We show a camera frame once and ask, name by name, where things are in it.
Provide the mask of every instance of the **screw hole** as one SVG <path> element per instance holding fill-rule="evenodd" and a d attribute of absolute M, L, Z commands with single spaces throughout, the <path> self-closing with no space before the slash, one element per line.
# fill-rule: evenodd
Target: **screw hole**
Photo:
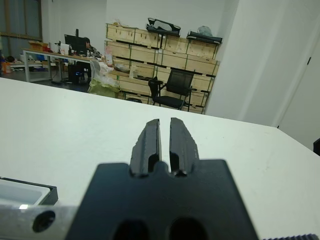
<path fill-rule="evenodd" d="M 170 228 L 169 240 L 207 240 L 204 227 L 195 219 L 182 217 L 174 221 Z"/>
<path fill-rule="evenodd" d="M 45 211 L 36 216 L 32 229 L 35 233 L 41 233 L 47 230 L 56 219 L 56 214 L 53 211 Z"/>

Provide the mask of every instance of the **plastic bag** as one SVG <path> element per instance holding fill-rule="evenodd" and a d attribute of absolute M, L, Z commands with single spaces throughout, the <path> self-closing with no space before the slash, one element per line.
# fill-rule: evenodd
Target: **plastic bag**
<path fill-rule="evenodd" d="M 101 68 L 101 65 L 96 60 L 91 60 L 90 66 L 92 79 L 88 93 L 115 98 L 120 91 L 120 85 L 112 77 L 105 75 L 109 71 L 112 71 L 113 68 L 104 65 Z"/>
<path fill-rule="evenodd" d="M 202 34 L 208 37 L 212 37 L 211 29 L 207 26 L 198 27 L 198 34 Z"/>

